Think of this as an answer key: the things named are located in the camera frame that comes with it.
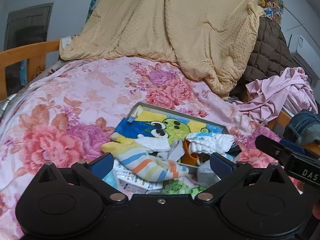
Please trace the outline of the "white grey sock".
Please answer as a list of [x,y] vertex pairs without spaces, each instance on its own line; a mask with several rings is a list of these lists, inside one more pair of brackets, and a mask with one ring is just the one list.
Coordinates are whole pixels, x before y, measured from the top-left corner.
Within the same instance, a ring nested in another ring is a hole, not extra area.
[[[236,156],[226,154],[222,155],[230,161],[236,163]],[[220,178],[210,168],[210,159],[197,168],[197,182],[201,186],[210,187],[220,181]]]

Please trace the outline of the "white fluffy towel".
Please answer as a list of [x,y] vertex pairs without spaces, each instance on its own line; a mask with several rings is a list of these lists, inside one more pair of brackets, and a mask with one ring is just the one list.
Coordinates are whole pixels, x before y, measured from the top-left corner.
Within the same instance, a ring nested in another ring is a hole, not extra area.
[[237,145],[234,136],[230,134],[194,132],[188,134],[185,139],[189,142],[188,150],[190,153],[224,155]]

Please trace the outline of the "striped colourful sock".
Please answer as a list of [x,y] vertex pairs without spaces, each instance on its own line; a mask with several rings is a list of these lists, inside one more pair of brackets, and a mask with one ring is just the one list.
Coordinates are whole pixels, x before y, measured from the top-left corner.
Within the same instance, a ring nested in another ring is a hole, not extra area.
[[121,165],[146,181],[166,181],[189,174],[187,167],[172,160],[149,155],[144,146],[135,142],[130,144],[107,142],[101,146],[101,150],[104,153],[112,153]]

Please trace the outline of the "blue denim jeans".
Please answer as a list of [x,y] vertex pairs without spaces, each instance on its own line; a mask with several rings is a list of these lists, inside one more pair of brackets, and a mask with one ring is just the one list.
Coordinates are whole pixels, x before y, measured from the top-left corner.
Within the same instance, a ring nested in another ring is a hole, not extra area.
[[319,144],[320,140],[319,114],[308,110],[301,110],[286,125],[284,139],[297,145],[306,145],[312,142]]

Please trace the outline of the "pink floral bed cover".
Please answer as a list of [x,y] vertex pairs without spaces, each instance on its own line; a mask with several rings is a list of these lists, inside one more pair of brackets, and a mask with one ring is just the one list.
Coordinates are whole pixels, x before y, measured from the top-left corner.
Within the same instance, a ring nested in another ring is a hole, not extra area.
[[254,167],[272,161],[254,142],[259,135],[279,141],[275,133],[177,67],[138,57],[73,61],[32,83],[1,120],[1,239],[22,237],[16,203],[42,164],[69,167],[99,157],[138,102],[225,126],[240,144],[242,161]]

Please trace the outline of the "pink crumpled garment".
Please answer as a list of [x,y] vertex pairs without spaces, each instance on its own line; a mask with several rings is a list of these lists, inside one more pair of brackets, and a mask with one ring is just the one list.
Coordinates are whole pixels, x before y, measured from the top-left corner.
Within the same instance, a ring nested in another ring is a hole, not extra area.
[[286,68],[280,76],[254,80],[246,85],[248,101],[233,101],[236,108],[256,122],[267,124],[283,108],[292,114],[302,110],[318,113],[313,90],[303,68]]

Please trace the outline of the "white air conditioner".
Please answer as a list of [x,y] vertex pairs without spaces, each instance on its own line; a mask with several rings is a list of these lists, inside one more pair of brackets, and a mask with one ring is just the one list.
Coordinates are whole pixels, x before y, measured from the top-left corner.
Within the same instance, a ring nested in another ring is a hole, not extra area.
[[311,87],[319,81],[319,56],[308,41],[301,35],[292,34],[289,41],[289,51],[294,61],[308,75]]

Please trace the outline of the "silver patterned satin sheet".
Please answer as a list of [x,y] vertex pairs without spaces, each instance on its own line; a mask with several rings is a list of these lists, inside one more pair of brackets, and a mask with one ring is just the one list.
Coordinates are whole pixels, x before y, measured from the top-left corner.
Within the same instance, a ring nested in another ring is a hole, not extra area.
[[0,102],[0,118],[2,118],[5,110],[7,109],[8,105],[12,102],[12,100],[14,99],[14,97],[16,96],[17,94],[11,94],[8,98],[2,100]]

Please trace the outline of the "brown quilted jacket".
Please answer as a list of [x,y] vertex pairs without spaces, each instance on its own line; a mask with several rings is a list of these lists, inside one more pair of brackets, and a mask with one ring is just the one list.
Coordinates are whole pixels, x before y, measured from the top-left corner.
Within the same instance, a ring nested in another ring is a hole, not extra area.
[[246,70],[230,95],[243,100],[248,83],[256,79],[263,80],[275,75],[280,76],[286,68],[294,66],[280,25],[267,17],[261,17],[257,40]]

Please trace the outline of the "yellow dotted blanket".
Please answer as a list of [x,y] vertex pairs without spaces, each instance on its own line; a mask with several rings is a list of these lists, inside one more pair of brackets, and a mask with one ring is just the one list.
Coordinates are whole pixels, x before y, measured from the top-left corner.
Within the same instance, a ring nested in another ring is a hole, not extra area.
[[100,0],[60,57],[169,62],[226,99],[257,40],[264,14],[258,1]]

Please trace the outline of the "grey wooden door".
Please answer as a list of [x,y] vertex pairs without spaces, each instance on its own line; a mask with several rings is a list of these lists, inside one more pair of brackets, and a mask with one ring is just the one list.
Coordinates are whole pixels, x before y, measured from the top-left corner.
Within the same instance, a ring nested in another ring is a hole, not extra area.
[[8,14],[4,50],[47,40],[54,3],[44,3]]

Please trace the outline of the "wooden bed frame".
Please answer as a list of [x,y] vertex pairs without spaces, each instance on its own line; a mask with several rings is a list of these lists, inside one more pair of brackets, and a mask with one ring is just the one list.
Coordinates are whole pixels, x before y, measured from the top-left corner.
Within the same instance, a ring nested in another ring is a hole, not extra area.
[[9,50],[1,51],[0,66],[0,98],[4,100],[8,97],[5,80],[5,68],[18,63],[27,61],[27,82],[35,79],[46,67],[46,55],[54,51],[59,51],[60,40],[33,43],[26,46],[20,46]]

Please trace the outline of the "colourful wall poster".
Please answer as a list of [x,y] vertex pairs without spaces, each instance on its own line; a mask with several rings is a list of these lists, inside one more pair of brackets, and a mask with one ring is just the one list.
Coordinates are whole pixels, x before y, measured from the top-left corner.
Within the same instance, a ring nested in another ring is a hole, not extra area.
[[265,17],[281,25],[284,12],[282,0],[259,0],[259,6],[263,8]]

